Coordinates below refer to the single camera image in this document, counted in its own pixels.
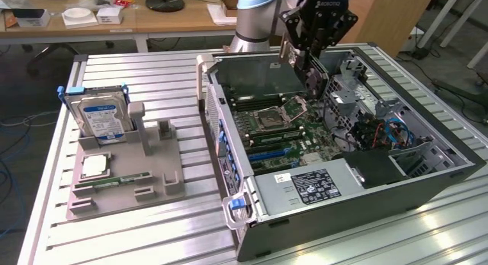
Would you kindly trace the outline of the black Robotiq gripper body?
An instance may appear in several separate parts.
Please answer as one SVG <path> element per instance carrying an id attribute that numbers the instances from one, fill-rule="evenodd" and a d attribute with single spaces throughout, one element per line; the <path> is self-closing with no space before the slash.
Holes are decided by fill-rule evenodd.
<path id="1" fill-rule="evenodd" d="M 350 0 L 299 0 L 298 6 L 315 6 L 318 13 L 323 12 L 324 17 L 330 17 L 332 12 L 348 10 Z"/>

